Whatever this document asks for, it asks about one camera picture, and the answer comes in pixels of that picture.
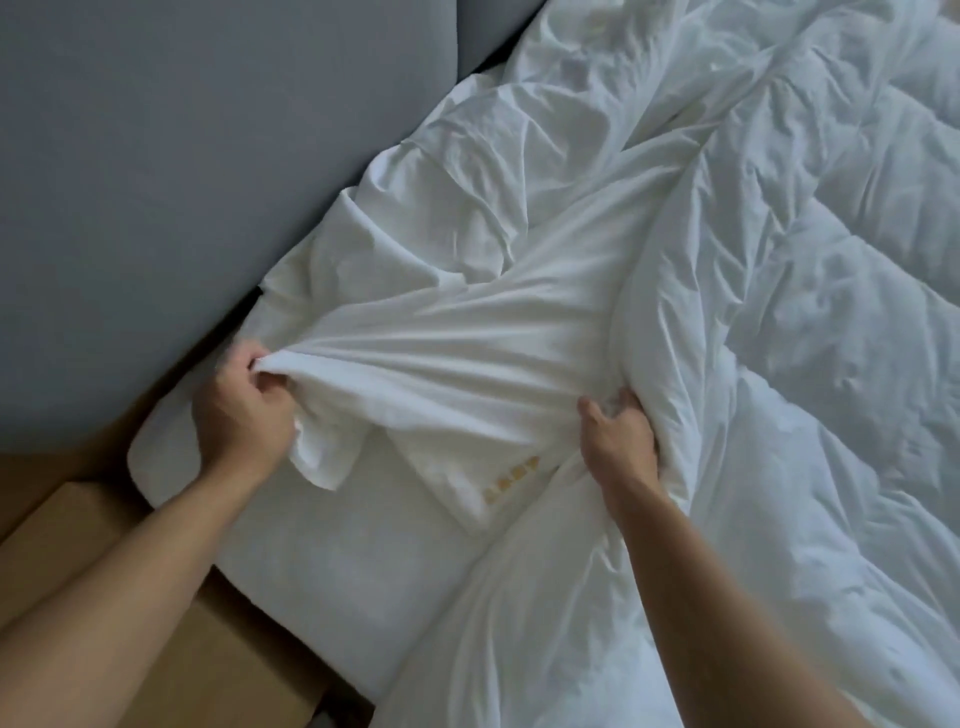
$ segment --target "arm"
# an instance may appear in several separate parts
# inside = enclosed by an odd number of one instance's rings
[[[194,402],[200,476],[89,569],[0,633],[0,725],[109,726],[200,588],[218,544],[294,436],[267,353],[231,350]]]
[[[636,396],[605,417],[581,399],[581,450],[620,528],[686,728],[869,728],[733,581],[660,486]]]

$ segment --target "person's left arm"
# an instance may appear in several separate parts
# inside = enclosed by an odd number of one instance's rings
[[[0,633],[0,725],[115,724],[294,437],[285,382],[254,375],[242,342],[194,402],[199,477],[117,546]]]

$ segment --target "bedding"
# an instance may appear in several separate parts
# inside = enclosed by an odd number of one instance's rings
[[[955,723],[960,33],[936,12],[556,0],[265,279],[242,331],[295,381],[296,469],[218,563],[371,697],[409,653],[375,724],[680,724],[576,454],[576,397],[623,382],[787,635],[877,724]],[[187,390],[132,450],[154,503],[196,457]]]

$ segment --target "headboard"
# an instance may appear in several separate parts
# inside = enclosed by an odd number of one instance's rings
[[[0,451],[115,419],[539,5],[0,4]]]

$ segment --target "upholstered headboard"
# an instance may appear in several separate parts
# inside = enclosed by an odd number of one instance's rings
[[[0,451],[116,418],[539,5],[0,4]]]

